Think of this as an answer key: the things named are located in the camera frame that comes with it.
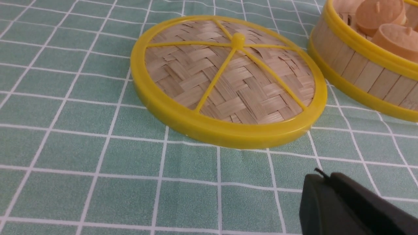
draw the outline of black plastic object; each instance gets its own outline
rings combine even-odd
[[[418,219],[342,173],[305,176],[303,235],[418,235]]]

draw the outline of yellow plastic rim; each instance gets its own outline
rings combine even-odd
[[[347,80],[339,76],[331,67],[322,59],[314,47],[312,39],[309,40],[308,54],[315,60],[316,64],[321,68],[326,79],[332,83],[337,89],[350,96],[352,99],[362,103],[371,109],[399,118],[406,121],[418,122],[418,112],[405,109],[389,102],[376,98],[363,90],[357,88]]]
[[[171,99],[150,78],[145,66],[145,50],[156,34],[173,25],[190,20],[213,20],[215,22],[221,20],[239,23],[266,32],[287,44],[306,61],[311,69],[315,81],[315,94],[311,104],[308,107],[303,107],[303,112],[299,115],[282,122],[247,125],[229,123],[202,115]],[[306,52],[293,42],[269,29],[247,21],[228,17],[212,15],[188,16],[171,19],[155,25],[147,30],[135,43],[131,53],[131,70],[135,90],[139,98],[147,109],[161,122],[193,139],[228,148],[270,148],[289,143],[301,137],[310,129],[323,112],[327,99],[326,83],[322,72]]]
[[[418,2],[404,0],[405,3],[418,7]],[[334,1],[328,0],[322,17],[333,33],[356,52],[362,54],[372,62],[387,68],[397,74],[418,81],[418,64],[387,50],[382,49],[371,41],[360,36],[348,26],[337,14],[333,6]]]

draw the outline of woven bamboo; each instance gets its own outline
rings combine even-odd
[[[355,11],[362,0],[333,0],[335,11],[358,34]],[[405,3],[405,26],[418,27],[418,7]],[[362,91],[393,105],[418,110],[418,81],[384,68],[346,45],[336,36],[322,15],[312,32],[313,45],[321,58],[339,76]]]
[[[262,31],[219,21],[231,35],[242,33],[245,44],[286,46]],[[157,34],[150,43],[207,41],[230,43],[228,35],[211,20],[186,21]],[[145,62],[155,84],[179,104],[194,110],[231,52],[228,46],[175,45],[148,47]],[[306,62],[293,50],[245,48],[269,66],[305,106],[315,82]],[[232,123],[265,124],[288,120],[303,108],[267,71],[237,51],[200,108],[203,115]]]

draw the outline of toy food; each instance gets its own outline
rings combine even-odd
[[[359,29],[368,36],[373,36],[380,25],[406,23],[403,0],[365,0],[356,10]]]
[[[418,33],[411,27],[382,24],[372,42],[400,57],[418,63]]]

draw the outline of yellow center knob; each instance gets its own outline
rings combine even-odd
[[[244,44],[245,44],[245,35],[242,33],[234,33],[231,41],[232,41],[233,48],[242,49],[244,48]]]

